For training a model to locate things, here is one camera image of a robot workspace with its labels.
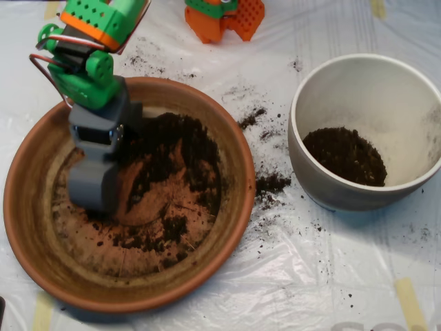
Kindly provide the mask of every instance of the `clear plastic cover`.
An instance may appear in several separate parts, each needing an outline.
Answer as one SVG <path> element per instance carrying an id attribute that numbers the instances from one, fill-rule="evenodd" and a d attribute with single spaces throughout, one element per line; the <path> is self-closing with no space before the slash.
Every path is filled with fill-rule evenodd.
<path id="1" fill-rule="evenodd" d="M 296 88 L 332 57 L 389 55 L 441 88 L 441 3 L 266 0 L 265 5 L 251 42 L 228 31 L 221 44 L 203 45 L 185 22 L 183 0 L 153 1 L 115 67 L 126 77 L 163 77 L 198 88 L 238 121 L 264 108 L 256 124 L 244 129 L 256 171 L 277 172 L 291 184 L 256 200 L 240 245 L 194 293 L 161 309 L 121 316 L 54 301 L 50 330 L 407 330 L 394 288 L 405 277 L 412 280 L 428 330 L 437 325 L 441 330 L 441 176 L 389 208 L 332 213 L 299 186 L 287 147 Z M 58 21 L 44 20 L 46 7 L 38 1 L 0 2 L 2 185 L 25 135 L 60 102 L 28 61 L 39 29 Z M 0 223 L 2 330 L 43 330 L 33 328 L 41 291 L 15 259 Z"/>

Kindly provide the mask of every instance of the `red wire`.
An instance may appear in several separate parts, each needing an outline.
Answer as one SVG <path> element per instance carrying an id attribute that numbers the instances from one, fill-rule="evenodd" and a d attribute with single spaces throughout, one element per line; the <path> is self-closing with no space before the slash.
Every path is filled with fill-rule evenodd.
<path id="1" fill-rule="evenodd" d="M 95 48 L 97 50 L 105 50 L 104 45 L 101 45 L 99 43 L 95 43 L 94 41 L 90 41 L 90 40 L 82 39 L 82 38 L 70 37 L 70 36 L 63 36 L 61 34 L 53 34 L 49 37 L 46 37 L 46 38 L 40 40 L 38 42 L 38 44 L 36 44 L 35 47 L 38 50 L 42 50 L 44 48 L 44 45 L 49 40 L 66 41 L 68 43 L 76 43 L 76 44 L 80 44 L 80 45 L 90 46 L 90 47 Z"/>
<path id="2" fill-rule="evenodd" d="M 38 54 L 31 54 L 29 56 L 29 60 L 34 64 L 34 66 L 37 67 L 38 70 L 40 70 L 40 72 L 42 74 L 44 74 L 44 76 L 50 81 L 50 83 L 55 87 L 55 89 L 58 91 L 58 93 L 61 95 L 61 98 L 63 99 L 63 101 L 65 102 L 66 105 L 68 105 L 68 107 L 70 109 L 72 109 L 72 105 L 68 102 L 68 98 L 66 98 L 66 96 L 61 93 L 61 91 L 58 89 L 58 86 L 56 85 L 54 79 L 50 76 L 50 74 L 48 74 L 48 72 L 46 70 L 44 70 L 43 66 L 40 65 L 40 63 L 38 63 L 37 59 L 42 60 L 42 61 L 46 61 L 49 63 L 53 63 L 57 66 L 61 66 L 62 68 L 70 68 L 69 66 L 65 65 L 64 63 L 60 63 L 58 61 L 54 61 L 49 57 L 45 57 L 42 55 L 38 55 Z"/>

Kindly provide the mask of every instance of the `clay pot saucer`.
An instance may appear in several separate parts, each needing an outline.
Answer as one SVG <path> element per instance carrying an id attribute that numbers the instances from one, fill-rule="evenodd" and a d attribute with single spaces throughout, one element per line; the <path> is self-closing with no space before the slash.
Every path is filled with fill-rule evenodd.
<path id="1" fill-rule="evenodd" d="M 166 79 L 131 78 L 127 85 L 132 99 L 143 102 L 146 117 L 173 112 L 207 128 L 218 146 L 220 207 L 216 216 L 197 203 L 185 185 L 179 186 L 179 172 L 168 179 L 177 194 L 167 196 L 155 186 L 140 198 L 151 208 L 138 208 L 137 217 L 122 222 L 72 205 L 66 179 L 81 153 L 70 138 L 69 110 L 62 103 L 51 109 L 12 162 L 3 200 L 6 232 L 19 263 L 38 285 L 70 305 L 97 312 L 155 308 L 197 288 L 238 245 L 254 203 L 251 152 L 217 102 Z M 126 169 L 123 185 L 137 171 L 136 165 Z M 179 232 L 183 223 L 185 231 Z"/>

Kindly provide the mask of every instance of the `pot rim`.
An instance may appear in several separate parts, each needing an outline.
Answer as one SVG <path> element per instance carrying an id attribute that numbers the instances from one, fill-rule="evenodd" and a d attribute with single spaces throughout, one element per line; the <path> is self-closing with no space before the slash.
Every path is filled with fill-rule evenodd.
<path id="1" fill-rule="evenodd" d="M 8 240 L 10 242 L 12 251 L 15 254 L 15 257 L 21 264 L 22 268 L 35 281 L 35 283 L 37 283 L 45 291 L 49 292 L 52 296 L 70 305 L 85 310 L 92 310 L 95 312 L 129 313 L 129 312 L 138 312 L 141 310 L 147 310 L 151 308 L 157 308 L 161 305 L 171 303 L 172 301 L 175 301 L 183 297 L 192 290 L 196 289 L 198 286 L 202 285 L 202 283 L 208 280 L 217 271 L 217 269 L 219 269 L 224 264 L 224 262 L 229 258 L 231 253 L 239 244 L 239 241 L 241 240 L 242 235 L 245 232 L 245 229 L 248 225 L 249 216 L 251 214 L 254 205 L 256 181 L 255 181 L 255 172 L 254 172 L 254 162 L 252 159 L 251 151 L 237 123 L 219 103 L 217 103 L 211 97 L 207 96 L 206 94 L 202 93 L 201 91 L 195 88 L 187 86 L 183 83 L 170 81 L 168 79 L 160 79 L 153 77 L 133 77 L 126 79 L 126 81 L 128 85 L 130 85 L 131 83 L 153 83 L 162 86 L 172 86 L 174 88 L 185 90 L 193 97 L 202 99 L 205 103 L 209 104 L 209 106 L 229 124 L 230 128 L 232 129 L 233 135 L 237 141 L 237 144 L 241 150 L 243 163 L 245 165 L 245 173 L 247 174 L 245 178 L 241 179 L 243 181 L 246 181 L 246 185 L 244 185 L 244 193 L 243 193 L 245 196 L 245 200 L 243 204 L 243 209 L 241 210 L 238 217 L 237 226 L 234 228 L 232 235 L 228 238 L 226 244 L 223 246 L 223 249 L 194 278 L 179 285 L 177 288 L 168 290 L 167 292 L 164 292 L 158 295 L 157 297 L 137 300 L 133 302 L 127 302 L 127 303 L 105 303 L 105 302 L 95 301 L 94 299 L 85 299 L 85 298 L 77 297 L 74 293 L 68 292 L 64 288 L 61 288 L 53 284 L 52 282 L 48 281 L 45 278 L 44 274 L 40 273 L 33 266 L 32 261 L 29 260 L 29 258 L 25 255 L 24 251 L 22 250 L 19 242 L 19 235 L 17 234 L 17 231 L 13 226 L 14 219 L 12 218 L 12 204 L 14 203 L 14 201 L 10 198 L 11 196 L 10 193 L 13 190 L 14 182 L 17 178 L 17 170 L 20 164 L 24 162 L 23 153 L 27 149 L 27 146 L 31 142 L 31 140 L 33 140 L 35 134 L 38 131 L 40 131 L 44 123 L 50 121 L 56 116 L 57 113 L 62 111 L 62 109 L 65 107 L 65 104 L 61 102 L 55 107 L 53 107 L 37 122 L 37 124 L 26 135 L 17 153 L 15 154 L 15 157 L 10 166 L 9 173 L 6 179 L 4 198 L 3 198 L 3 215 L 4 215 L 6 234 L 8 236 Z"/>
<path id="2" fill-rule="evenodd" d="M 381 60 L 381 61 L 384 61 L 384 62 L 388 62 L 390 64 L 395 64 L 397 66 L 400 66 L 402 69 L 407 70 L 411 74 L 414 74 L 423 83 L 425 83 L 426 86 L 434 93 L 436 99 L 438 99 L 438 103 L 441 105 L 441 93 L 435 87 L 435 85 L 429 80 L 429 78 L 427 78 L 420 71 L 416 70 L 414 67 L 412 67 L 412 66 L 410 66 L 410 65 L 408 65 L 408 64 L 406 64 L 406 63 L 404 63 L 402 61 L 399 61 L 399 60 L 391 58 L 391 57 L 386 57 L 386 56 L 383 56 L 383 55 L 379 55 L 379 54 L 369 54 L 369 53 L 348 54 L 348 55 L 343 55 L 343 56 L 340 56 L 340 57 L 335 57 L 333 59 L 330 59 L 330 60 L 322 63 L 317 68 L 313 69 L 302 80 L 302 82 L 300 83 L 300 85 L 299 85 L 299 87 L 298 87 L 298 89 L 296 91 L 296 94 L 295 94 L 294 99 L 293 99 L 292 104 L 291 104 L 291 113 L 290 113 L 289 117 L 290 117 L 290 120 L 291 120 L 291 125 L 292 125 L 292 127 L 294 129 L 294 136 L 295 136 L 295 138 L 297 140 L 298 145 L 300 146 L 300 148 L 303 151 L 303 153 L 305 153 L 305 155 L 308 157 L 308 159 L 321 172 L 323 172 L 328 177 L 331 177 L 334 181 L 337 181 L 338 183 L 341 183 L 343 185 L 349 186 L 351 188 L 355 188 L 355 189 L 357 189 L 359 191 L 364 191 L 364 192 L 396 192 L 396 191 L 406 190 L 406 189 L 412 188 L 412 187 L 418 187 L 419 185 L 421 185 L 422 183 L 424 183 L 425 181 L 430 179 L 441 168 L 441 157 L 438 159 L 438 161 L 433 165 L 433 167 L 429 171 L 424 173 L 422 176 L 419 176 L 418 178 L 414 179 L 413 181 L 410 181 L 410 182 L 407 182 L 407 183 L 404 183 L 404 184 L 400 184 L 400 185 L 378 187 L 378 186 L 361 185 L 361 184 L 354 183 L 352 181 L 348 181 L 347 179 L 343 179 L 342 177 L 334 174 L 333 172 L 331 172 L 328 169 L 326 169 L 323 165 L 321 165 L 320 162 L 318 162 L 311 155 L 311 153 L 308 151 L 308 149 L 306 149 L 302 139 L 300 138 L 300 134 L 298 133 L 297 122 L 296 122 L 296 106 L 297 106 L 298 98 L 299 98 L 300 94 L 302 93 L 303 88 L 305 87 L 307 82 L 314 75 L 316 75 L 318 72 L 320 72 L 322 69 L 326 68 L 327 66 L 330 66 L 331 64 L 334 64 L 334 63 L 337 63 L 337 62 L 341 62 L 341 61 L 346 61 L 348 59 L 376 59 L 376 60 Z"/>

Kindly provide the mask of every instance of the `yellow tape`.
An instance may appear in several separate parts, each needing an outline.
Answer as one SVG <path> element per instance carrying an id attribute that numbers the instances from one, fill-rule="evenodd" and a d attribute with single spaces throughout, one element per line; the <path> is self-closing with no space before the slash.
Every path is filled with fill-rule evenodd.
<path id="1" fill-rule="evenodd" d="M 50 1 L 46 5 L 46 11 L 44 12 L 44 19 L 53 19 L 57 15 L 57 9 L 60 1 Z"/>
<path id="2" fill-rule="evenodd" d="M 418 305 L 418 299 L 410 278 L 398 279 L 395 289 L 400 300 L 401 309 L 409 331 L 427 331 L 426 320 Z"/>
<path id="3" fill-rule="evenodd" d="M 372 15 L 377 19 L 386 18 L 386 8 L 384 6 L 384 0 L 371 0 Z"/>
<path id="4" fill-rule="evenodd" d="M 54 307 L 52 297 L 46 292 L 37 294 L 37 306 L 35 307 L 34 324 L 32 331 L 49 331 Z"/>

